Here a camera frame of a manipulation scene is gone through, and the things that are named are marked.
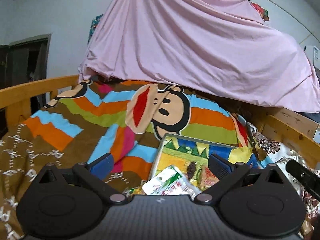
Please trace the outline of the white green snack packet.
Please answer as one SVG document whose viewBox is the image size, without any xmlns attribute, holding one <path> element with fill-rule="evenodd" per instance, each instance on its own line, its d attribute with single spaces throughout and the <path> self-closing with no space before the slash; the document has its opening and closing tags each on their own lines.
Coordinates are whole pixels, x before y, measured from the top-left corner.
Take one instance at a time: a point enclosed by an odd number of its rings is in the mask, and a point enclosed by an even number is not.
<svg viewBox="0 0 320 240">
<path fill-rule="evenodd" d="M 201 193 L 198 187 L 194 186 L 187 177 L 174 165 L 166 167 L 155 177 L 147 181 L 142 190 L 151 196 L 176 196 L 189 195 L 194 199 Z"/>
</svg>

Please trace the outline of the beige cracker packet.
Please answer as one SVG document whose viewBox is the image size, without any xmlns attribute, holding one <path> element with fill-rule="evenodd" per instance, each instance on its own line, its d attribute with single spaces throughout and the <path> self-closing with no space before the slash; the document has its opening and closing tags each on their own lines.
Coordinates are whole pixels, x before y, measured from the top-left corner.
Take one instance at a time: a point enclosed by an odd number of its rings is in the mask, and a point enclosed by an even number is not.
<svg viewBox="0 0 320 240">
<path fill-rule="evenodd" d="M 201 191 L 210 188 L 219 181 L 220 180 L 209 170 L 208 166 L 202 165 L 198 179 L 198 187 Z"/>
</svg>

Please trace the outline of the dark dried fruit snack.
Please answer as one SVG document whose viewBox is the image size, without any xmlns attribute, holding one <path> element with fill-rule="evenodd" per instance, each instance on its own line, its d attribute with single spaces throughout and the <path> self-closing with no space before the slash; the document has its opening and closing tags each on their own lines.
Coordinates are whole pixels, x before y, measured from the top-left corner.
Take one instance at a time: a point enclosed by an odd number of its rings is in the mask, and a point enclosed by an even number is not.
<svg viewBox="0 0 320 240">
<path fill-rule="evenodd" d="M 196 163 L 190 162 L 190 164 L 187 166 L 186 176 L 188 180 L 191 180 L 196 172 Z"/>
</svg>

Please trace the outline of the metal snack tray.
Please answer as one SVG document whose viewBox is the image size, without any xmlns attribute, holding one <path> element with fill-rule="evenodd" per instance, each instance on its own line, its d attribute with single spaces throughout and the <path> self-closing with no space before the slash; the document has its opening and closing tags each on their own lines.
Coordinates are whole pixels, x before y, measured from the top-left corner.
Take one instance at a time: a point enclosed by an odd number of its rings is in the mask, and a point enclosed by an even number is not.
<svg viewBox="0 0 320 240">
<path fill-rule="evenodd" d="M 208 166 L 208 158 L 212 154 L 217 154 L 233 164 L 244 162 L 251 168 L 258 168 L 258 161 L 252 149 L 247 146 L 235 147 L 182 135 L 166 134 L 159 145 L 149 178 L 152 179 L 170 165 L 176 166 L 186 176 L 187 166 L 193 161 L 196 163 L 196 172 L 190 182 L 198 187 L 200 169 L 202 165 Z"/>
</svg>

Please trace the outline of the colourful monkey blanket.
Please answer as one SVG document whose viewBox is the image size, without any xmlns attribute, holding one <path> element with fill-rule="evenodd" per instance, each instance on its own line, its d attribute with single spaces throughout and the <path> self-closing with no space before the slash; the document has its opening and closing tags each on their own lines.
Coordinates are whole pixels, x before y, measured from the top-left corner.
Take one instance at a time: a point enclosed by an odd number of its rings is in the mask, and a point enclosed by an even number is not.
<svg viewBox="0 0 320 240">
<path fill-rule="evenodd" d="M 166 133 L 251 149 L 233 108 L 211 95 L 161 83 L 85 81 L 1 137 L 1 239 L 21 239 L 19 200 L 47 163 L 70 168 L 106 153 L 105 178 L 122 193 L 149 177 Z"/>
</svg>

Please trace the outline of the white air conditioner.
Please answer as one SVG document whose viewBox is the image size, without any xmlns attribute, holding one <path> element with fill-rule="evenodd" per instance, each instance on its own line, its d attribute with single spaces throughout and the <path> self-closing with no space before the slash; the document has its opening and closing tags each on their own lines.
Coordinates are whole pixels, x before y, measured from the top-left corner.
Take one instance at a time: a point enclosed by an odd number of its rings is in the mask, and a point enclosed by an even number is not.
<svg viewBox="0 0 320 240">
<path fill-rule="evenodd" d="M 319 61 L 319 48 L 316 46 L 305 46 L 304 51 L 307 55 L 307 58 L 314 66 L 316 70 L 320 68 L 320 61 Z"/>
</svg>

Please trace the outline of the pink bed sheet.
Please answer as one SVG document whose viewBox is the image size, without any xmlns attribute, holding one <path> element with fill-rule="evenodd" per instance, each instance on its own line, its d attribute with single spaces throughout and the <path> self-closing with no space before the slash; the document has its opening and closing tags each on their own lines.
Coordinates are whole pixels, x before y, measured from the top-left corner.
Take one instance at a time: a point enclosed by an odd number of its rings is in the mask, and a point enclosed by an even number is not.
<svg viewBox="0 0 320 240">
<path fill-rule="evenodd" d="M 319 81 L 303 49 L 266 26 L 249 0 L 113 0 L 79 73 L 319 112 Z"/>
</svg>

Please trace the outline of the wooden bed frame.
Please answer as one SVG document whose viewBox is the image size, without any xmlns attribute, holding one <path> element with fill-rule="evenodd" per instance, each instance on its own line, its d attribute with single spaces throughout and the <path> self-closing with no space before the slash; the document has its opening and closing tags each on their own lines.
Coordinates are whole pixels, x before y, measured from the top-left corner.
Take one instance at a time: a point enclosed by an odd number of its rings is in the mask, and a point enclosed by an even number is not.
<svg viewBox="0 0 320 240">
<path fill-rule="evenodd" d="M 71 75 L 32 81 L 1 89 L 0 104 L 1 108 L 5 109 L 8 130 L 12 130 L 31 116 L 30 99 L 32 97 L 49 93 L 50 98 L 53 99 L 57 96 L 59 89 L 73 88 L 77 84 L 78 76 Z"/>
</svg>

